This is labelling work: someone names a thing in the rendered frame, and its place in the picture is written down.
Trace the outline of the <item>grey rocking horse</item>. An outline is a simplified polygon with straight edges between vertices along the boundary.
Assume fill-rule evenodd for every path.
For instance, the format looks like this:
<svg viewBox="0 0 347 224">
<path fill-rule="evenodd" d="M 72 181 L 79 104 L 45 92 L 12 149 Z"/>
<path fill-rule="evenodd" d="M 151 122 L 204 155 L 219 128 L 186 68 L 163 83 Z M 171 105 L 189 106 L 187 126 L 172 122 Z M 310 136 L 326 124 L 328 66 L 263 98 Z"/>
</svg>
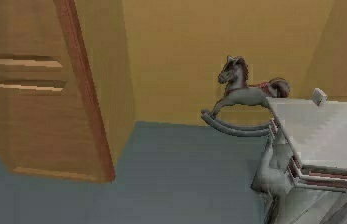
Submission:
<svg viewBox="0 0 347 224">
<path fill-rule="evenodd" d="M 217 118 L 217 114 L 226 106 L 261 106 L 268 109 L 269 98 L 289 96 L 291 87 L 286 79 L 275 77 L 256 85 L 248 85 L 248 74 L 248 64 L 243 56 L 226 57 L 226 63 L 218 75 L 218 82 L 226 85 L 224 94 L 211 111 L 201 111 L 201 118 L 206 124 L 221 133 L 237 137 L 260 137 L 271 132 L 270 121 L 253 126 L 237 126 Z"/>
</svg>

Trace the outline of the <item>small white box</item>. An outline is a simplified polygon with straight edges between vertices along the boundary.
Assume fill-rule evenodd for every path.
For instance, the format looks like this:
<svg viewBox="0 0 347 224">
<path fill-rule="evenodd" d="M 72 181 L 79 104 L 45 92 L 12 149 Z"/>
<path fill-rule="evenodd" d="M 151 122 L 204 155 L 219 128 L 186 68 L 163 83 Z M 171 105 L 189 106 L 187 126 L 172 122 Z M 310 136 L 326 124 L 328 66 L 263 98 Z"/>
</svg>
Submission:
<svg viewBox="0 0 347 224">
<path fill-rule="evenodd" d="M 320 88 L 315 88 L 312 93 L 311 100 L 317 106 L 322 106 L 327 101 L 327 95 Z"/>
</svg>

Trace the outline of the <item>brown wooden cupboard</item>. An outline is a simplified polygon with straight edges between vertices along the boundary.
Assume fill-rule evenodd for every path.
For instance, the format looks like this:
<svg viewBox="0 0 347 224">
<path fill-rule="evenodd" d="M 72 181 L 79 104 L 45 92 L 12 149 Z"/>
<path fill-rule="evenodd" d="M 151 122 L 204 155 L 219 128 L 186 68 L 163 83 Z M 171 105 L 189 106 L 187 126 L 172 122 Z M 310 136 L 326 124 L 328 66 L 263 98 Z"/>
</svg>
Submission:
<svg viewBox="0 0 347 224">
<path fill-rule="evenodd" d="M 15 174 L 115 177 L 75 0 L 0 0 L 0 159 Z"/>
</svg>

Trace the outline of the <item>grey chair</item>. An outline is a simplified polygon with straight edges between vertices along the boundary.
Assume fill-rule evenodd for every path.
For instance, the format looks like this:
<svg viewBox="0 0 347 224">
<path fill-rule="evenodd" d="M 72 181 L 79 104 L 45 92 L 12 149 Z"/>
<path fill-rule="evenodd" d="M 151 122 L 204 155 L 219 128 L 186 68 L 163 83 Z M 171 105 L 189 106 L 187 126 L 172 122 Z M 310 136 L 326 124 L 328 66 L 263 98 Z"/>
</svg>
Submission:
<svg viewBox="0 0 347 224">
<path fill-rule="evenodd" d="M 265 197 L 264 224 L 347 224 L 347 188 L 300 186 L 285 166 L 288 144 L 269 138 L 251 188 Z"/>
</svg>

